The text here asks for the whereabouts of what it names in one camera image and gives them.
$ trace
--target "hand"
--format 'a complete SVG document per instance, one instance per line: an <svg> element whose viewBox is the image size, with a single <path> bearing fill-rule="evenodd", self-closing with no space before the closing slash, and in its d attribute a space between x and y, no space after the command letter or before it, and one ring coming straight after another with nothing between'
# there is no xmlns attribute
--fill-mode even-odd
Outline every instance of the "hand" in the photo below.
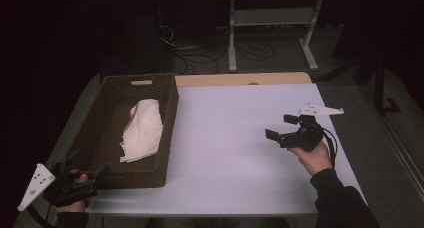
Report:
<svg viewBox="0 0 424 228"><path fill-rule="evenodd" d="M72 170L71 173L73 175L76 175L78 173L78 170ZM76 183L82 183L88 180L88 176L86 174L82 174L79 178L75 179ZM91 198L80 200L77 202L74 202L71 205L68 206L62 206L62 207L55 207L56 212L84 212L85 207L88 206L91 203Z"/></svg>
<svg viewBox="0 0 424 228"><path fill-rule="evenodd" d="M328 148L322 141L311 152L306 152L302 148L290 148L288 150L299 157L300 163L305 166L311 176L322 170L333 168L331 166Z"/></svg>

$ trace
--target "white cloth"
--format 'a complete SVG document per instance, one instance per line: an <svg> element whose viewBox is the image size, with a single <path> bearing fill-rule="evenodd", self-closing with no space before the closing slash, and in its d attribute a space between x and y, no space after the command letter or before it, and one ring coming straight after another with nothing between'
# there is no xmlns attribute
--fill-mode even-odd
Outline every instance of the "white cloth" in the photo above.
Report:
<svg viewBox="0 0 424 228"><path fill-rule="evenodd" d="M141 100L130 111L131 120L120 143L125 156L121 162L132 162L157 153L163 124L157 100Z"/></svg>

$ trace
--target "white tabletop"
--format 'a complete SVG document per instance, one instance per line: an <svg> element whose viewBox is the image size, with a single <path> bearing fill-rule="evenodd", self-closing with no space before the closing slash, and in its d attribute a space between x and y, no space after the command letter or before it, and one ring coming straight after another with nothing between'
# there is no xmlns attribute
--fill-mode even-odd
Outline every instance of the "white tabletop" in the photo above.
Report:
<svg viewBox="0 0 424 228"><path fill-rule="evenodd" d="M179 87L166 185L104 190L91 215L221 216L316 213L316 191L297 157L265 138L295 132L283 115L324 106L315 84ZM317 122L337 134L329 116ZM360 187L339 146L336 170Z"/></svg>

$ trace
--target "dark floor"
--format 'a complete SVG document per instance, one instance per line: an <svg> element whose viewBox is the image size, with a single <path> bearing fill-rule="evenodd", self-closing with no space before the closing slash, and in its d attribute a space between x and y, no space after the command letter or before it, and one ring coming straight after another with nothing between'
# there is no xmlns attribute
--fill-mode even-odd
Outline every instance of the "dark floor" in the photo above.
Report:
<svg viewBox="0 0 424 228"><path fill-rule="evenodd" d="M245 28L237 31L238 73L293 72L308 73L311 78L327 74L344 61L331 57L341 34L340 27L318 28L310 43L319 70L311 72L301 51L297 38L304 27ZM219 30L221 38L215 44L182 46L174 58L174 72L181 75L228 73L226 49L227 34ZM387 71L385 97L394 98L402 112L389 113L382 119L372 104L373 82L357 85L353 77L357 67L342 73L328 82L317 83L325 104L342 107L343 116L332 121L343 144L346 156L353 168L369 207L383 228L424 227L424 203L399 159L396 147L383 126L389 123L399 137L405 150L412 157L419 171L424 172L424 113L406 92L402 81ZM49 159L61 157L61 147L69 144L75 127L81 123L87 107L99 88L98 77L87 85L75 106L62 136ZM36 202L45 214L46 204ZM293 228L314 227L315 216L288 217ZM105 227L144 227L142 218L105 218ZM22 213L15 227L38 227ZM93 217L88 227L101 227L100 218Z"/></svg>

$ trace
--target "brown basket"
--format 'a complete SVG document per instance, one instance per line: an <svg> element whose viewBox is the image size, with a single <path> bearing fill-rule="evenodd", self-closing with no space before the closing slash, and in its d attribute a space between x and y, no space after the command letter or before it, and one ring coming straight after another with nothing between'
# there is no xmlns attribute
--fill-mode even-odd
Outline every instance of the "brown basket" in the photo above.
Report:
<svg viewBox="0 0 424 228"><path fill-rule="evenodd" d="M73 166L90 176L107 164L110 171L98 184L98 189L164 186L178 98L173 74L106 77L68 150L69 155L73 150L82 148L81 158ZM142 99L159 101L163 123L159 150L156 155L121 163L119 158L124 156L124 151L119 143L130 120L129 111Z"/></svg>

